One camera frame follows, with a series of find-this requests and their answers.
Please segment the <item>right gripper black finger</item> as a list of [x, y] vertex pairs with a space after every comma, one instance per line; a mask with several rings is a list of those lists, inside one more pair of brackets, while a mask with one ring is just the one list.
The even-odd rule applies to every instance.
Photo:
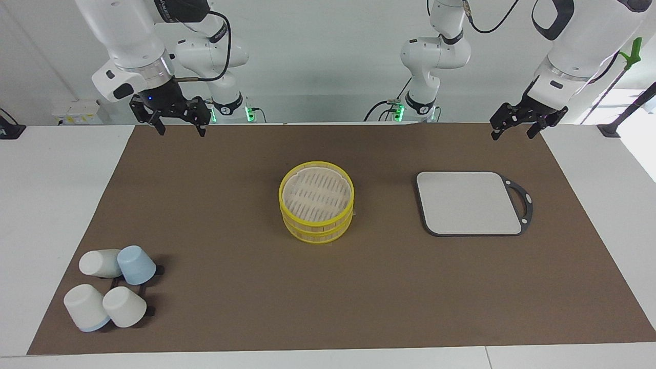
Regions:
[[187, 122], [197, 129], [199, 136], [206, 135], [207, 126], [211, 120], [212, 112], [207, 108], [203, 98], [193, 98], [187, 101]]
[[139, 123], [148, 124], [153, 127], [159, 135], [164, 136], [166, 133], [166, 127], [161, 121], [161, 112], [159, 110], [148, 112], [145, 103], [140, 97], [131, 98], [130, 108]]

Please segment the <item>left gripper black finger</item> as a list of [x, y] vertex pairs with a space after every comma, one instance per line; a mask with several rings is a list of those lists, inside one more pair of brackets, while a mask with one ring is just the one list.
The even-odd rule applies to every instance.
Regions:
[[527, 129], [527, 137], [529, 139], [535, 138], [541, 131], [550, 127], [550, 122], [548, 117], [539, 117], [532, 126]]
[[492, 140], [499, 140], [507, 129], [514, 128], [521, 122], [516, 115], [516, 109], [511, 104], [502, 104], [490, 118]]

